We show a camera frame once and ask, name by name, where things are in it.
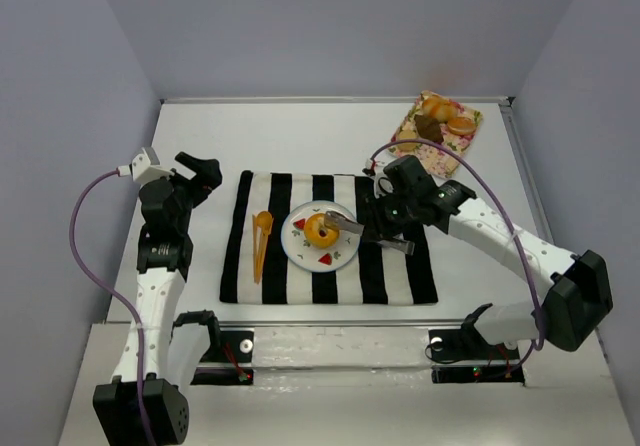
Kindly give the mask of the orange glazed donut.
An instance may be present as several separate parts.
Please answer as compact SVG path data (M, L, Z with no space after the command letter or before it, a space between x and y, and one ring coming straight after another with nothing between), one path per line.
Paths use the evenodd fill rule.
M324 213L316 213L308 217L303 232L309 244L319 249L328 249L333 246L340 236L338 230L330 228L325 223Z

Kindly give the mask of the brown chocolate bread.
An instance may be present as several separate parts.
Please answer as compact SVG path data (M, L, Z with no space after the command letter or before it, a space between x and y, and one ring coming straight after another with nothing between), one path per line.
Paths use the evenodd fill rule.
M444 137L441 123L430 116L415 115L414 124L420 138L436 144L442 144Z

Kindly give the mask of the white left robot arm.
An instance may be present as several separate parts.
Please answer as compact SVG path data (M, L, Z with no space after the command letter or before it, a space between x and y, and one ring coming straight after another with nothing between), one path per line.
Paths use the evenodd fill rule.
M161 166L152 148L142 148L116 173L140 187L144 219L137 246L134 301L125 347L109 383L93 394L93 407L111 445L180 445L189 429L187 391L220 329L210 310L180 313L193 254L193 210L223 181L215 159L184 152L176 161L187 178Z

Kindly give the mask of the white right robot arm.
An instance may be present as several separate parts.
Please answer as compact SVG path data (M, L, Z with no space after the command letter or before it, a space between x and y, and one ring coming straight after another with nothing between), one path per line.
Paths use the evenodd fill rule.
M531 340L573 352L611 312L607 266L596 252L573 253L518 228L497 204L454 180L438 185L429 175L385 173L378 182L379 193L365 201L364 239L391 244L408 225L432 226L527 284L529 299L485 303L465 317L459 334L468 348Z

